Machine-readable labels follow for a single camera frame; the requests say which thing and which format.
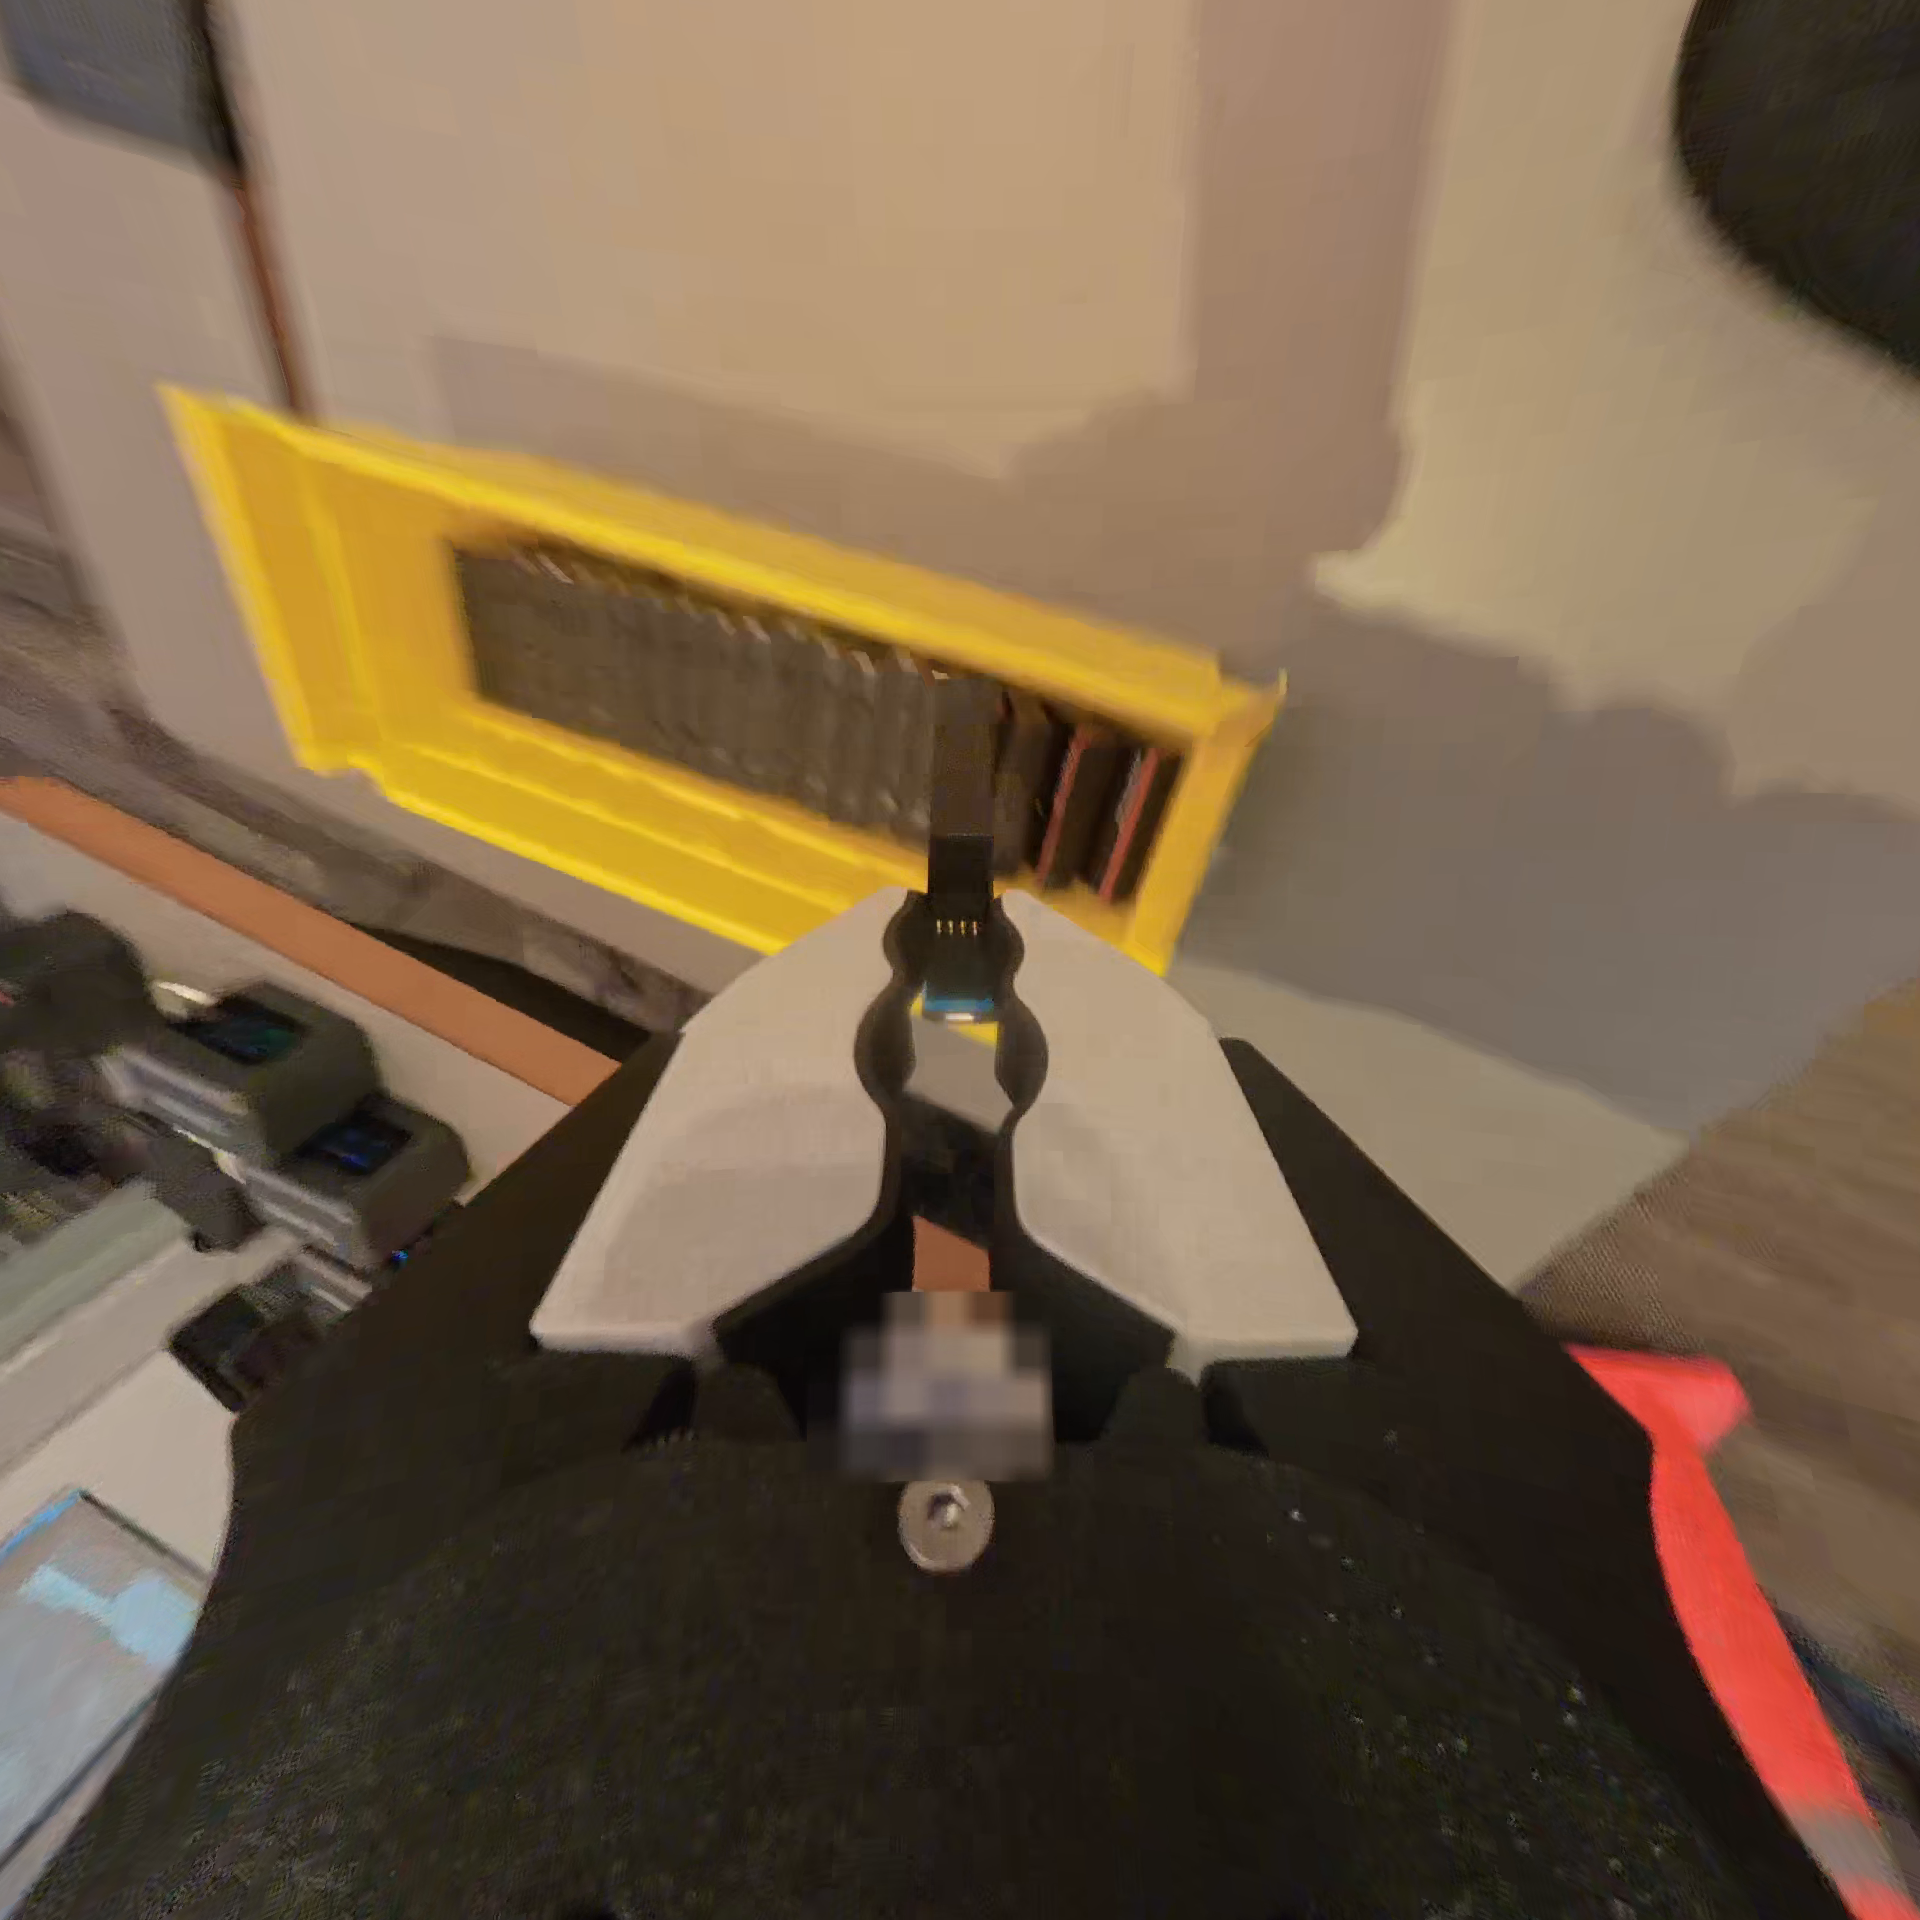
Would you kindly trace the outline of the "black quilted pad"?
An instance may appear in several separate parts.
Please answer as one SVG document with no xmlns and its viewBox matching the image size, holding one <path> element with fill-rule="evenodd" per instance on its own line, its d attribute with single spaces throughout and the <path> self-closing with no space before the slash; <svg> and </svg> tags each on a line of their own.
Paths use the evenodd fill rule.
<svg viewBox="0 0 1920 1920">
<path fill-rule="evenodd" d="M 1916 2 L 1694 5 L 1670 149 L 1748 269 L 1918 373 Z"/>
</svg>

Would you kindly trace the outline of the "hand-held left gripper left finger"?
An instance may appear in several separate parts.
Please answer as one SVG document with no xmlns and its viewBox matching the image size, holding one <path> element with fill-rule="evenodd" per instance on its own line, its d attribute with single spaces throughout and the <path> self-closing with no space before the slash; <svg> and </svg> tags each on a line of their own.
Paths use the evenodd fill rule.
<svg viewBox="0 0 1920 1920">
<path fill-rule="evenodd" d="M 535 1309 L 545 1349 L 709 1353 L 731 1309 L 874 1220 L 887 1058 L 862 1030 L 906 905 L 858 900 L 687 1020 Z"/>
</svg>

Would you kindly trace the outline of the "red blurred object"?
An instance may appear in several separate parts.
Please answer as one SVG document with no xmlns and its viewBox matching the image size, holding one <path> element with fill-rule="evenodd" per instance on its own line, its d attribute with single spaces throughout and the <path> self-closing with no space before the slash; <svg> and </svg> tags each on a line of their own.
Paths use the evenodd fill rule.
<svg viewBox="0 0 1920 1920">
<path fill-rule="evenodd" d="M 1719 1360 L 1569 1346 L 1646 1432 L 1647 1517 L 1670 1612 L 1745 1760 L 1853 1918 L 1916 1918 L 1886 1833 L 1817 1704 L 1713 1481 L 1750 1404 Z"/>
</svg>

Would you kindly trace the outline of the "black battery charging case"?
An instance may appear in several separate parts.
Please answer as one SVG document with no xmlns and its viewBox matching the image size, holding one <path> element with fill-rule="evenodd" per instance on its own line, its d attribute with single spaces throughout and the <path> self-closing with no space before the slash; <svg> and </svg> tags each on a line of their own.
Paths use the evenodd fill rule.
<svg viewBox="0 0 1920 1920">
<path fill-rule="evenodd" d="M 237 1169 L 261 1220 L 355 1273 L 402 1256 L 469 1178 L 465 1141 L 391 1095 L 359 1102 L 274 1165 Z"/>
<path fill-rule="evenodd" d="M 369 1032 L 265 980 L 101 1058 L 117 1103 L 205 1149 L 279 1164 L 381 1090 Z"/>
</svg>

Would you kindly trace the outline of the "yellow plastic bin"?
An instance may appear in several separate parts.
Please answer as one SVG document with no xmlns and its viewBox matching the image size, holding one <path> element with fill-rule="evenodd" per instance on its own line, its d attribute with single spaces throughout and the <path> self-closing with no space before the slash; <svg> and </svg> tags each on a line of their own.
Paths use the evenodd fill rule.
<svg viewBox="0 0 1920 1920">
<path fill-rule="evenodd" d="M 450 548 L 546 536 L 889 639 L 1155 735 L 1182 760 L 1127 900 L 1077 884 L 1066 918 L 1164 974 L 1286 681 L 1019 593 L 865 554 L 519 453 L 337 430 L 161 388 L 199 509 L 298 760 L 754 956 L 884 884 L 884 837 L 826 822 L 531 714 L 473 688 Z"/>
</svg>

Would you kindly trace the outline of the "black camera battery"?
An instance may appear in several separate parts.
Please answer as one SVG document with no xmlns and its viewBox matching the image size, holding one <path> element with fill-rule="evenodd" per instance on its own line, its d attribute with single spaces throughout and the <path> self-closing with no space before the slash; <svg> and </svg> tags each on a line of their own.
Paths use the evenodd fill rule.
<svg viewBox="0 0 1920 1920">
<path fill-rule="evenodd" d="M 999 693 L 982 679 L 935 690 L 926 881 L 914 908 L 922 1013 L 946 1026 L 1001 1017 L 1010 974 L 995 890 Z"/>
</svg>

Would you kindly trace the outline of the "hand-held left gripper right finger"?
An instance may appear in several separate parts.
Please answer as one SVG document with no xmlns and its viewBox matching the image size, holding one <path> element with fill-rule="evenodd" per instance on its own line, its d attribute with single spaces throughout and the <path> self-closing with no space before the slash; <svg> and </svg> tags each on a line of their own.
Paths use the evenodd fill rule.
<svg viewBox="0 0 1920 1920">
<path fill-rule="evenodd" d="M 1044 1256 L 1171 1335 L 1189 1370 L 1338 1360 L 1357 1329 L 1211 1021 L 1029 893 L 995 1069 L 1013 1214 Z"/>
</svg>

